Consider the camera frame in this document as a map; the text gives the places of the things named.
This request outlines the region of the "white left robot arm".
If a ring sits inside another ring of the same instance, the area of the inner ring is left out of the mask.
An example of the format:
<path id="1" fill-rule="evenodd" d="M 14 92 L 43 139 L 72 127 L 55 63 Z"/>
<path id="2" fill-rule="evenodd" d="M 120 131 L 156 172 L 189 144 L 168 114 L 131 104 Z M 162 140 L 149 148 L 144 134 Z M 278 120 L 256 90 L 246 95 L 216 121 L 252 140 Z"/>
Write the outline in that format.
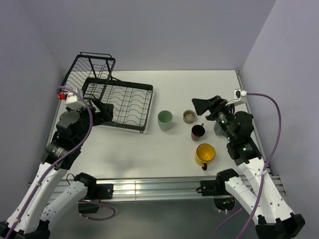
<path id="1" fill-rule="evenodd" d="M 14 213 L 0 224 L 5 239 L 47 239 L 56 223 L 81 199 L 98 196 L 97 180 L 80 173 L 53 202 L 49 199 L 81 152 L 88 130 L 113 119 L 113 104 L 93 99 L 93 108 L 67 107 L 46 147 L 34 181 Z"/>

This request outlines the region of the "speckled beige cup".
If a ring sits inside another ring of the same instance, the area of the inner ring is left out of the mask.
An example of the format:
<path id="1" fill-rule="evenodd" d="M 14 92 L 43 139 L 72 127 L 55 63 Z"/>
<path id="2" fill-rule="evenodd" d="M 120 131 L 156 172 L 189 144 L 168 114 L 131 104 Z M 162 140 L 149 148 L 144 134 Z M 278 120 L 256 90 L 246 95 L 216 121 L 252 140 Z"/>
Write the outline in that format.
<path id="1" fill-rule="evenodd" d="M 186 110 L 182 114 L 182 119 L 186 124 L 192 124 L 196 120 L 196 113 L 192 110 Z"/>

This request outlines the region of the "pale green cup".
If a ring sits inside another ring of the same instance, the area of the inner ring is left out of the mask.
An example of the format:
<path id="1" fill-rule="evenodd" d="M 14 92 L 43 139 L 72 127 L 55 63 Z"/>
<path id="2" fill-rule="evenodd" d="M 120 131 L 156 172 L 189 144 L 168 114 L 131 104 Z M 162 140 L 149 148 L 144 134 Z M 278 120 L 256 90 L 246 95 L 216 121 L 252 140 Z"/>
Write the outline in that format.
<path id="1" fill-rule="evenodd" d="M 161 111 L 158 113 L 158 124 L 162 131 L 171 129 L 173 115 L 170 111 Z"/>

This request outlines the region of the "dark maroon mug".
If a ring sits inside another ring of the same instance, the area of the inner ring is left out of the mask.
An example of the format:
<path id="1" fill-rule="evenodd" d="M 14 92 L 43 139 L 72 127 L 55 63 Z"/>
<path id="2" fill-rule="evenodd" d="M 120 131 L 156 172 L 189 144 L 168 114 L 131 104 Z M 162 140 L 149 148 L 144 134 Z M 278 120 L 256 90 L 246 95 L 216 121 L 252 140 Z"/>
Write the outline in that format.
<path id="1" fill-rule="evenodd" d="M 205 134 L 204 123 L 194 125 L 191 129 L 191 139 L 193 141 L 200 141 Z"/>

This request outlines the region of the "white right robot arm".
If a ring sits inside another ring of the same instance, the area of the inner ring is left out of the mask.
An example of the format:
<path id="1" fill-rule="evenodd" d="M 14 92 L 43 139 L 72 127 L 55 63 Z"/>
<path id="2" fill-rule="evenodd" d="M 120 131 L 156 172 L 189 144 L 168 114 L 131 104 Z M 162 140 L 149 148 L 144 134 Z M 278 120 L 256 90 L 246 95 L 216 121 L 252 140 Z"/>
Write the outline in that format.
<path id="1" fill-rule="evenodd" d="M 293 239 L 305 225 L 305 219 L 285 202 L 273 182 L 257 145 L 251 138 L 254 130 L 253 116 L 244 111 L 235 111 L 235 105 L 220 96 L 208 100 L 192 99 L 196 114 L 206 111 L 208 121 L 215 121 L 222 135 L 228 139 L 227 151 L 236 166 L 251 185 L 248 189 L 234 169 L 217 174 L 216 190 L 229 193 L 249 214 L 246 224 L 255 224 L 260 239 Z"/>

